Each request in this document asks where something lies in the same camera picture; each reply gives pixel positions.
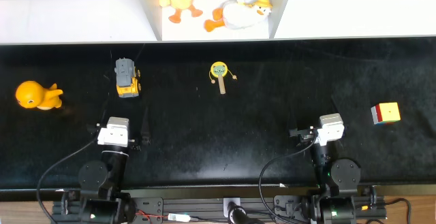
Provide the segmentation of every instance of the black table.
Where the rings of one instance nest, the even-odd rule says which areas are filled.
[[[131,58],[143,95],[119,99],[114,61]],[[227,94],[208,78],[215,61]],[[362,166],[362,184],[436,182],[436,39],[341,39],[204,44],[3,46],[0,48],[0,189],[34,189],[54,162],[90,139],[87,125],[124,116],[138,132],[150,109],[152,142],[130,155],[123,188],[254,185],[263,165],[296,150],[290,110],[304,129],[334,112],[345,123],[339,156]],[[60,110],[26,110],[25,80],[64,90]],[[371,107],[399,103],[402,120],[373,125]],[[75,187],[92,146],[56,168],[44,187]],[[314,185],[308,155],[270,167],[265,183]]]

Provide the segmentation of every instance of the wooden floor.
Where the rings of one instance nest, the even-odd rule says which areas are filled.
[[[392,201],[400,196],[387,197]],[[435,224],[436,223],[436,196],[404,196],[412,205],[411,223]],[[48,209],[51,202],[45,202]],[[407,205],[404,202],[386,206],[388,219],[382,220],[385,224],[407,224]],[[49,224],[47,217],[42,212],[37,202],[0,202],[0,224]]]

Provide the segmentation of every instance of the white shelf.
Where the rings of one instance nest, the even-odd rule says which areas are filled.
[[[159,0],[0,0],[0,44],[212,42],[436,35],[436,0],[271,0],[268,20],[208,33],[227,0],[194,0],[203,15],[168,17]]]

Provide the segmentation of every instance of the wooden handle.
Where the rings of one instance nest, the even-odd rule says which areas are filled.
[[[218,75],[218,84],[219,84],[219,92],[221,92],[222,95],[225,94],[225,86],[224,86],[224,79],[223,76],[220,74]]]

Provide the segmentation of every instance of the yellow hat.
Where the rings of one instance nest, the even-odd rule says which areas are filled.
[[[260,7],[273,7],[270,0],[257,0],[254,4]]]

